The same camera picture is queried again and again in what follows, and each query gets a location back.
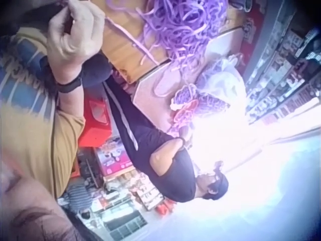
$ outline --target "eyebrow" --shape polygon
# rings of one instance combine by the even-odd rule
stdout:
[[[21,228],[22,226],[34,222],[40,217],[51,215],[52,212],[50,210],[44,208],[31,208],[24,209],[21,211],[12,221],[12,226],[16,228]]]

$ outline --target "bag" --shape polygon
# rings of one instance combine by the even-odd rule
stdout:
[[[210,95],[245,112],[246,90],[243,78],[235,69],[237,63],[235,55],[209,62],[198,76],[196,87],[200,94]]]

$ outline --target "red box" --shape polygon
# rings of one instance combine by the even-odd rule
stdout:
[[[86,124],[78,140],[79,147],[100,147],[112,133],[106,101],[85,93],[84,117]]]

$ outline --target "yellow shirt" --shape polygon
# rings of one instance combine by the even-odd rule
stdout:
[[[45,44],[46,37],[33,28],[0,39],[0,139],[1,149],[25,174],[59,197],[85,120],[56,111],[55,100],[44,89],[39,61],[46,55]]]

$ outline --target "man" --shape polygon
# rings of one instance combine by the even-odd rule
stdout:
[[[225,195],[229,182],[221,172],[222,163],[218,163],[213,172],[195,176],[186,150],[192,137],[191,127],[182,127],[180,136],[174,138],[158,130],[112,76],[104,88],[133,166],[146,174],[163,196],[188,202],[196,198],[217,200]]]
[[[65,34],[71,15],[74,24]],[[104,18],[91,2],[70,0],[51,19],[48,39],[30,27],[0,38],[1,149],[56,198],[69,181],[85,124],[82,64],[102,46]],[[45,55],[57,82],[58,110],[41,81]]]
[[[85,186],[85,180],[82,177],[72,178],[63,195],[68,202],[70,211],[74,214],[80,214],[83,219],[90,219],[90,207],[92,197]]]

